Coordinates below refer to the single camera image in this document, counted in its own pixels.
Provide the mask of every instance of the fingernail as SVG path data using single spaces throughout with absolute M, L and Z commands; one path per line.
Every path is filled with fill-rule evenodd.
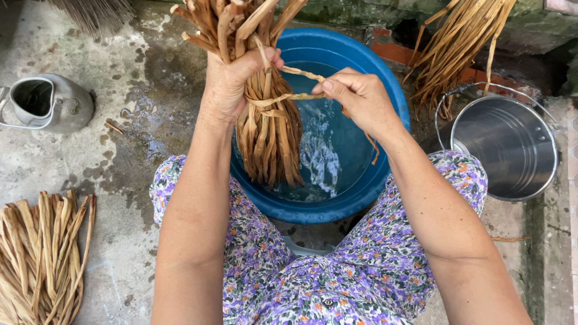
M 333 89 L 333 83 L 329 80 L 325 80 L 323 82 L 322 86 L 323 86 L 323 89 L 325 89 L 325 90 L 332 90 Z
M 275 49 L 272 47 L 266 47 L 265 56 L 267 56 L 267 60 L 271 60 L 275 56 Z

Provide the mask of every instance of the pile of dried strips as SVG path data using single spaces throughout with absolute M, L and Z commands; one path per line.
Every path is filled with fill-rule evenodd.
M 217 54 L 224 62 L 231 62 L 247 49 L 258 47 L 263 54 L 263 46 L 275 47 L 285 25 L 306 2 L 289 0 L 274 20 L 273 12 L 278 1 L 185 0 L 185 9 L 175 5 L 171 13 L 185 17 L 199 29 L 195 35 L 184 32 L 185 40 Z M 282 70 L 303 74 L 298 69 Z M 265 69 L 247 80 L 245 97 L 248 105 L 237 119 L 236 140 L 245 171 L 252 181 L 273 186 L 285 179 L 292 187 L 296 183 L 303 185 L 299 174 L 301 119 L 292 99 L 323 96 L 293 94 L 279 71 L 269 62 Z
M 415 111 L 417 121 L 423 105 L 429 107 L 431 112 L 437 107 L 438 96 L 458 87 L 462 76 L 472 65 L 473 58 L 491 39 L 486 67 L 487 81 L 490 82 L 496 40 L 514 3 L 516 0 L 451 0 L 444 9 L 425 21 L 417 38 L 414 56 L 425 26 L 439 19 L 437 31 L 412 69 L 412 72 L 416 68 L 420 69 L 414 82 L 416 93 L 413 96 L 418 102 Z M 486 85 L 484 96 L 488 87 L 489 84 Z M 442 103 L 439 116 L 443 119 L 452 118 L 452 98 L 453 95 L 450 95 Z
M 89 201 L 40 193 L 0 210 L 0 323 L 71 324 L 83 296 L 82 274 L 94 228 L 96 197 L 90 196 L 86 248 L 80 263 L 78 229 Z

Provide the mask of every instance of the purple floral fabric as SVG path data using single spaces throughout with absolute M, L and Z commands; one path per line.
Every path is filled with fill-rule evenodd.
M 487 178 L 472 156 L 430 154 L 437 170 L 481 214 Z M 186 156 L 163 162 L 150 188 L 162 215 Z M 375 206 L 330 254 L 300 257 L 231 178 L 225 241 L 225 324 L 411 324 L 435 287 L 394 178 Z

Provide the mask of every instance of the water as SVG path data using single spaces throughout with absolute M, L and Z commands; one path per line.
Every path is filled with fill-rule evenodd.
M 337 72 L 329 65 L 316 62 L 291 62 L 287 66 L 325 77 Z M 296 94 L 310 93 L 317 84 L 316 80 L 290 73 L 283 73 L 283 78 Z M 299 172 L 305 187 L 292 189 L 281 182 L 270 191 L 280 198 L 301 202 L 319 202 L 336 197 L 361 177 L 370 163 L 373 147 L 363 131 L 341 114 L 337 101 L 319 98 L 295 103 L 303 123 Z M 243 165 L 235 137 L 233 139 L 235 156 Z

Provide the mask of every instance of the hand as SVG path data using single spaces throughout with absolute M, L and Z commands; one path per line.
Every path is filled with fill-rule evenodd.
M 265 55 L 277 68 L 284 65 L 281 50 L 265 48 Z M 243 56 L 225 64 L 216 54 L 207 55 L 207 79 L 201 101 L 201 112 L 220 124 L 230 125 L 243 112 L 245 81 L 264 67 L 258 49 L 247 51 Z
M 373 138 L 384 129 L 401 125 L 383 83 L 376 75 L 345 68 L 317 84 L 311 94 L 337 99 L 353 122 Z

